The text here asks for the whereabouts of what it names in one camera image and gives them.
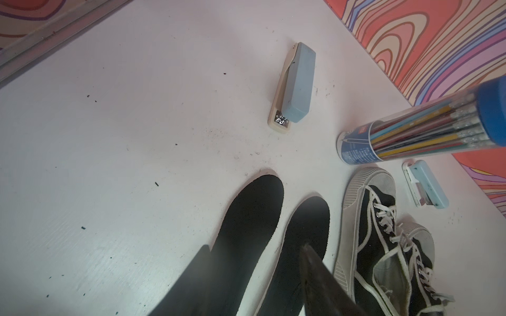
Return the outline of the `black insole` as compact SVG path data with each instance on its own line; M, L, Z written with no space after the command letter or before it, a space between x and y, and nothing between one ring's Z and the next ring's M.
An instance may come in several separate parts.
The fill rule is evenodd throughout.
M330 210L320 196L304 200L293 212L283 238L275 271L257 315L299 315L303 308L299 258L309 244L323 258L329 236Z
M255 267L279 222L282 181L262 175L229 204L210 247L208 308L205 315L236 315Z

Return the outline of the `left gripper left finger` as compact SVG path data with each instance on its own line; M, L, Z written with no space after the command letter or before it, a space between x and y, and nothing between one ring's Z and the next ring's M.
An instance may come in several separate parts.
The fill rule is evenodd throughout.
M150 315L205 315L210 257L210 247L203 245Z

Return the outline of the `black white sneaker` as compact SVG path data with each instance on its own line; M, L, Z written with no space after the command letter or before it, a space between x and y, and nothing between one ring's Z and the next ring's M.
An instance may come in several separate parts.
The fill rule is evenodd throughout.
M411 285L409 315L446 315L446 305L452 296L437 292L432 287L435 244L432 235L422 225L405 222L397 225L401 249L408 266Z
M333 276L367 315L408 315L412 293L390 173L359 169L345 191Z

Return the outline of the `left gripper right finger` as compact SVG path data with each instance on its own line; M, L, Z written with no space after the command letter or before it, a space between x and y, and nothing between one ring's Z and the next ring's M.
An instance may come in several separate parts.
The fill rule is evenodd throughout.
M341 288L313 247L300 249L299 270L306 315L365 315Z

